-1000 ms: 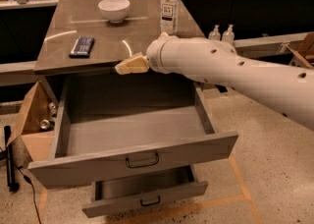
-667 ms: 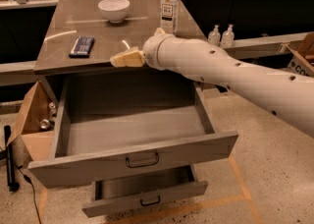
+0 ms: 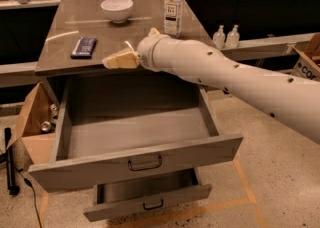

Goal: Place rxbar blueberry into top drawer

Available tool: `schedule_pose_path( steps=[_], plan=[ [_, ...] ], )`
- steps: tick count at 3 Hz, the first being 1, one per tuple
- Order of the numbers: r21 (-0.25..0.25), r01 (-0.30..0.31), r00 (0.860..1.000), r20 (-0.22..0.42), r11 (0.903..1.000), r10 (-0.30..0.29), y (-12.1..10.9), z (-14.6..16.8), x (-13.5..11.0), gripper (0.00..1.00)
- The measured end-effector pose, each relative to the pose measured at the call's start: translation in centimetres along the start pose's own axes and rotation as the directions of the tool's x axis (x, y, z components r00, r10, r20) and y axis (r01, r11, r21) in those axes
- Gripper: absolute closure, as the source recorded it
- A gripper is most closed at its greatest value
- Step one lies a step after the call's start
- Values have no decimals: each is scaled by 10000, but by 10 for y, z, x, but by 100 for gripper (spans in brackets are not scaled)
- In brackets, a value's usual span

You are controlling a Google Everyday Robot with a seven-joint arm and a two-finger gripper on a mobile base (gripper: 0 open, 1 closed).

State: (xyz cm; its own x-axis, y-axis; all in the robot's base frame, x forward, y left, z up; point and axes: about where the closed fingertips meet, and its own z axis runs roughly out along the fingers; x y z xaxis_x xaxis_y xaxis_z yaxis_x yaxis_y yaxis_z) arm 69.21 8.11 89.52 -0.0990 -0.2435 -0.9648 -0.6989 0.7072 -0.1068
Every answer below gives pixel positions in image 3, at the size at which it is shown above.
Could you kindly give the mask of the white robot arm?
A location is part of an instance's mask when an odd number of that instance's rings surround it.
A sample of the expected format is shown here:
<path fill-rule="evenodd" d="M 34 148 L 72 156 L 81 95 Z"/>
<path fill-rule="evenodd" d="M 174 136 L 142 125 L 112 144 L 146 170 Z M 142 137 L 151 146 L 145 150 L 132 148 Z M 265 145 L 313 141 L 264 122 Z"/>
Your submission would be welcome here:
<path fill-rule="evenodd" d="M 235 62 L 197 40 L 179 40 L 155 28 L 137 48 L 102 60 L 108 69 L 139 66 L 224 90 L 320 143 L 320 82 Z"/>

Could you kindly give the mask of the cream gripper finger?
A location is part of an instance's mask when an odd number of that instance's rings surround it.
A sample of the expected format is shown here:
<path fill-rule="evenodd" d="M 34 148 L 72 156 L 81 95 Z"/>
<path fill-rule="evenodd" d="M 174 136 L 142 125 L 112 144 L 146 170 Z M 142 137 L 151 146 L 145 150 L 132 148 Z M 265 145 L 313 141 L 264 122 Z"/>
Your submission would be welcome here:
<path fill-rule="evenodd" d="M 105 57 L 102 60 L 102 63 L 107 69 L 117 69 L 118 68 L 118 62 L 117 62 L 116 56 Z"/>

